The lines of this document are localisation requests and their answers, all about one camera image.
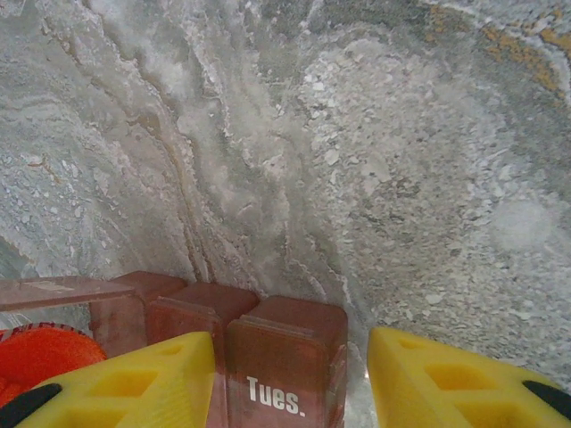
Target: rough stone texture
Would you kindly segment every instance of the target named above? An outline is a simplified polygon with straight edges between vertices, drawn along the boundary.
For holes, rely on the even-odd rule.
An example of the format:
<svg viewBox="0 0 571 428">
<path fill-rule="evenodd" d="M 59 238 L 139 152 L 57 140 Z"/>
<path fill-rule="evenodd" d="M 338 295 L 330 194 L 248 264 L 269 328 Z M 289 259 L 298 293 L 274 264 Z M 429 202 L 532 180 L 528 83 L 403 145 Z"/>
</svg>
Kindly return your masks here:
<svg viewBox="0 0 571 428">
<path fill-rule="evenodd" d="M 0 0 L 1 273 L 343 304 L 347 426 L 373 325 L 569 388 L 555 3 Z"/>
</svg>

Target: black tip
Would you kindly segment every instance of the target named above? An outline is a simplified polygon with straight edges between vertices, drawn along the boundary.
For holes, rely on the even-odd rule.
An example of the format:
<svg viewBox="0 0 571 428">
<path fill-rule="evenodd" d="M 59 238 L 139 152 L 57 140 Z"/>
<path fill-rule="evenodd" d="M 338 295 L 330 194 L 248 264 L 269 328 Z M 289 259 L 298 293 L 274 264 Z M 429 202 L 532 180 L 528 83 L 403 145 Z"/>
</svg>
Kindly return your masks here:
<svg viewBox="0 0 571 428">
<path fill-rule="evenodd" d="M 3 407 L 0 407 L 0 428 L 14 428 L 59 394 L 62 389 L 59 383 L 49 383 L 20 394 Z"/>
<path fill-rule="evenodd" d="M 571 421 L 571 395 L 545 383 L 524 381 L 524 386 Z"/>
</svg>

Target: square hole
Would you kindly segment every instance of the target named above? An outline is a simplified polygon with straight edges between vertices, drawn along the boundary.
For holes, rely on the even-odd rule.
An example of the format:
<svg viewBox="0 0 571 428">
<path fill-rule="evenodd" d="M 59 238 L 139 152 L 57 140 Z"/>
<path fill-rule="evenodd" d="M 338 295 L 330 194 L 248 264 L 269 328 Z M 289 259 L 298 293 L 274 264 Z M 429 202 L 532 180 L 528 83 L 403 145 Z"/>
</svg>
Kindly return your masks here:
<svg viewBox="0 0 571 428">
<path fill-rule="evenodd" d="M 493 390 L 496 383 L 479 370 L 461 364 L 434 364 L 426 372 L 441 390 Z"/>
<path fill-rule="evenodd" d="M 177 355 L 182 350 L 182 345 L 172 346 L 166 350 L 161 350 L 159 353 L 161 355 Z"/>
<path fill-rule="evenodd" d="M 462 403 L 456 408 L 474 428 L 534 428 L 537 425 L 521 407 L 512 403 Z"/>
<path fill-rule="evenodd" d="M 399 344 L 403 348 L 406 348 L 407 350 L 419 350 L 421 348 L 424 348 L 424 345 L 421 345 L 420 343 L 414 341 L 410 341 L 408 339 L 399 339 Z"/>
<path fill-rule="evenodd" d="M 140 397 L 157 377 L 156 372 L 131 370 L 108 374 L 89 395 L 93 397 Z"/>
<path fill-rule="evenodd" d="M 72 408 L 49 428 L 115 428 L 126 411 L 108 408 Z"/>
</svg>

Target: pill box lid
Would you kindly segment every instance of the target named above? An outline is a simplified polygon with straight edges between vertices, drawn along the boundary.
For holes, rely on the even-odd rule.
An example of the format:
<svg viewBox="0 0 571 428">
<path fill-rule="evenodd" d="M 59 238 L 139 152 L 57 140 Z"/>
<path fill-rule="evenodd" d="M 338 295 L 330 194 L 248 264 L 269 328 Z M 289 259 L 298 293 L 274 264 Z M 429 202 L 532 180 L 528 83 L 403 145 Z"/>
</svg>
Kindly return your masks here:
<svg viewBox="0 0 571 428">
<path fill-rule="evenodd" d="M 136 295 L 145 303 L 186 287 L 186 281 L 182 278 L 154 274 L 143 270 L 119 276 L 112 281 L 116 284 L 133 287 Z"/>
<path fill-rule="evenodd" d="M 347 341 L 347 315 L 334 305 L 285 296 L 263 300 L 240 320 L 250 325 L 312 336 L 329 349 Z"/>
<path fill-rule="evenodd" d="M 222 284 L 195 283 L 161 297 L 159 301 L 212 314 L 219 318 L 223 326 L 226 326 L 233 319 L 252 309 L 260 299 L 250 290 Z"/>
</svg>

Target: stone surface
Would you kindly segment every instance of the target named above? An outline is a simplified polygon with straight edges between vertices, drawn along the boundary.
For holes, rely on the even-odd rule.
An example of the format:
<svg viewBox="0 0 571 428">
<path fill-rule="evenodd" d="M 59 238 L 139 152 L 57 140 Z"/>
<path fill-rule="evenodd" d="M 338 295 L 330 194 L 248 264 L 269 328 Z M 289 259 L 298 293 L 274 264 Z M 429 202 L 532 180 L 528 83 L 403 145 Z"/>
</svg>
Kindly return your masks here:
<svg viewBox="0 0 571 428">
<path fill-rule="evenodd" d="M 346 426 L 373 325 L 569 388 L 558 4 L 0 0 L 0 273 L 342 304 Z"/>
</svg>

